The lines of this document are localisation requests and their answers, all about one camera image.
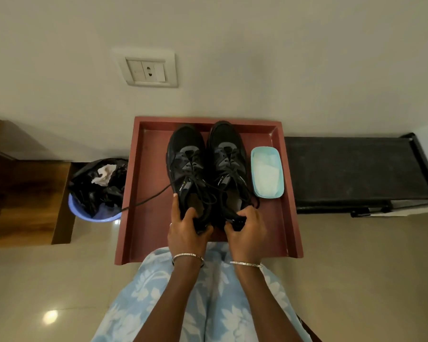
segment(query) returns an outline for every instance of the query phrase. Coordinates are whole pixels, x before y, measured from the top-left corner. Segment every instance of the person's left hand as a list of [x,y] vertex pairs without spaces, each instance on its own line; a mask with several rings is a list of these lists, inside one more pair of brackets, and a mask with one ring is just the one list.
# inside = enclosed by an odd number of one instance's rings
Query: person's left hand
[[[213,226],[209,225],[206,231],[198,235],[194,227],[194,218],[197,212],[193,207],[188,208],[183,220],[181,221],[181,212],[179,211],[179,198],[175,193],[173,195],[173,205],[171,207],[171,224],[168,231],[168,247],[174,257],[180,253],[194,253],[200,257],[204,257],[206,253],[206,245],[214,230]],[[178,257],[174,263],[181,258],[195,257]]]

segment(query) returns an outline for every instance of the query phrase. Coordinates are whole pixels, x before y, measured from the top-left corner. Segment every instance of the silver bracelet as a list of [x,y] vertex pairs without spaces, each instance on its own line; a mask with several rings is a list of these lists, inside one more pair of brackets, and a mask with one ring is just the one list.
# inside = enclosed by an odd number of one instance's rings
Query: silver bracelet
[[195,257],[195,258],[200,259],[200,260],[201,260],[201,262],[202,262],[202,264],[201,264],[200,268],[202,268],[202,267],[204,266],[204,259],[203,259],[203,257],[200,257],[199,255],[197,255],[197,254],[195,254],[195,253],[179,253],[179,254],[176,254],[176,255],[173,257],[173,266],[174,266],[174,260],[175,260],[177,257],[181,257],[181,256],[184,256],[184,255],[187,255],[187,256],[191,256],[191,257]]
[[238,264],[238,265],[253,266],[254,268],[261,268],[261,267],[263,266],[263,265],[261,265],[261,264],[252,264],[252,263],[234,262],[234,261],[230,261],[230,264]]

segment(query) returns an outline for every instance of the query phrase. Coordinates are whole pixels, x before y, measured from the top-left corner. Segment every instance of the shoe insole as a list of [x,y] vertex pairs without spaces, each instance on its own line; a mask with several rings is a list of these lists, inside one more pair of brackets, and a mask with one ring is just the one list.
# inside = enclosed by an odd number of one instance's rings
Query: shoe insole
[[234,212],[241,210],[242,200],[240,199],[240,192],[238,190],[227,190],[227,202],[226,206],[232,209]]
[[204,206],[203,202],[198,198],[196,193],[190,193],[187,199],[188,207],[193,207],[197,212],[197,216],[201,217],[203,215]]

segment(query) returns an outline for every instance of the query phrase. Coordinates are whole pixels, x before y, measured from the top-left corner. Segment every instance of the black shoe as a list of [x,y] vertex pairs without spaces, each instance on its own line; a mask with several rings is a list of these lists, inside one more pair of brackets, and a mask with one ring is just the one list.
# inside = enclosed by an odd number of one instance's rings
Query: black shoe
[[197,233],[206,230],[215,197],[208,191],[204,180],[204,140],[191,125],[183,125],[174,131],[166,150],[166,170],[174,193],[179,195],[181,219],[189,207],[197,210],[194,218]]
[[219,121],[209,133],[207,150],[213,165],[211,183],[219,190],[217,213],[212,224],[220,229],[229,221],[235,231],[244,227],[245,217],[236,213],[252,203],[247,178],[247,156],[241,136],[227,121]]

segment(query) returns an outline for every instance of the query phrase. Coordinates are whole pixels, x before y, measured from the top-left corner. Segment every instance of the red tray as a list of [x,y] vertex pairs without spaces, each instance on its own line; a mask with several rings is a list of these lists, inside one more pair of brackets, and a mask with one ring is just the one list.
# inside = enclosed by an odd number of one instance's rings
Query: red tray
[[[279,151],[284,195],[279,199],[260,199],[260,212],[268,228],[265,256],[301,258],[302,244],[282,124],[265,120],[226,120],[241,134],[248,155],[257,146],[273,146]],[[169,184],[166,148],[178,126],[193,124],[206,140],[217,121],[219,119],[136,117],[123,206],[133,206]],[[122,213],[115,264],[141,262],[155,249],[168,246],[166,235],[171,222],[172,195],[169,188],[147,203]],[[227,239],[222,231],[215,229],[211,241]]]

